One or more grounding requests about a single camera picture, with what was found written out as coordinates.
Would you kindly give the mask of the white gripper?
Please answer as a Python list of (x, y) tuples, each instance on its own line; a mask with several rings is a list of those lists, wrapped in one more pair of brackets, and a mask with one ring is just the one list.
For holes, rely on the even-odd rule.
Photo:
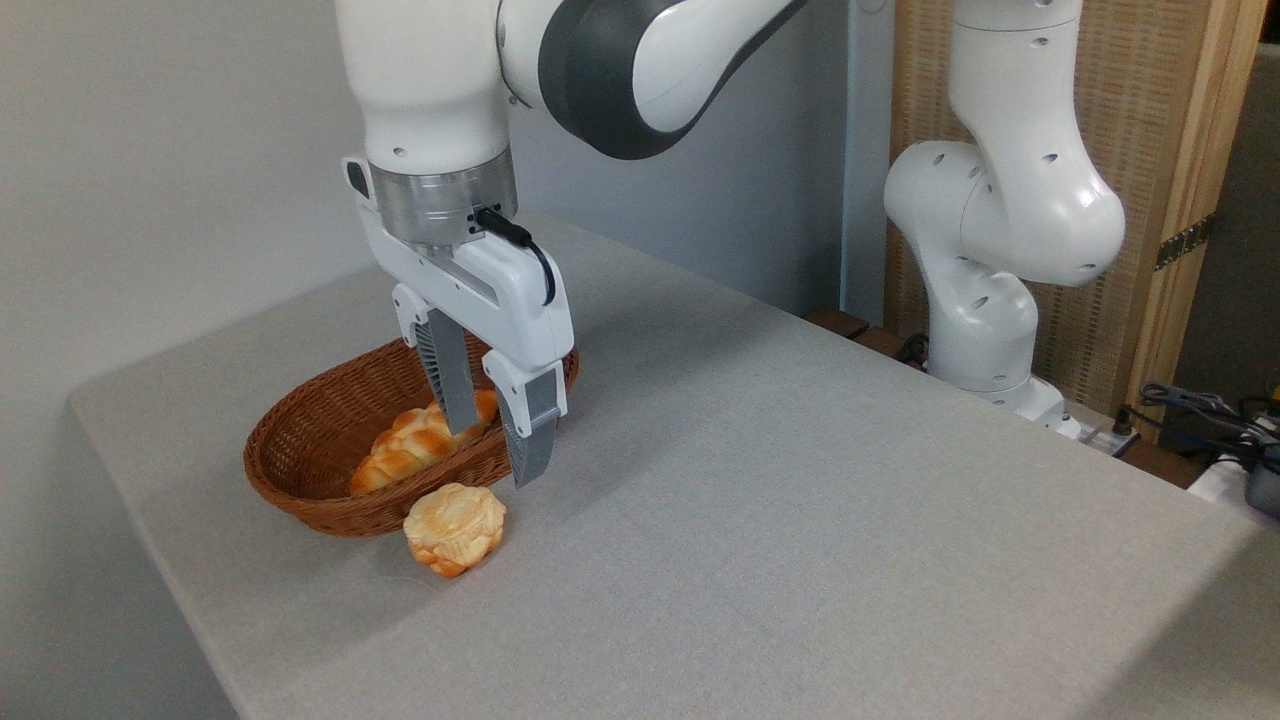
[(573, 347), (573, 325), (554, 260), (511, 242), (516, 228), (498, 234), (475, 219), (483, 209), (515, 217), (512, 159), (435, 176), (402, 176), (364, 158), (343, 167), (374, 258), (404, 283), (392, 292), (401, 334), (451, 433), (480, 423), (466, 329), (494, 348), (483, 369), (498, 393), (515, 484), (536, 480), (567, 413), (559, 359)]

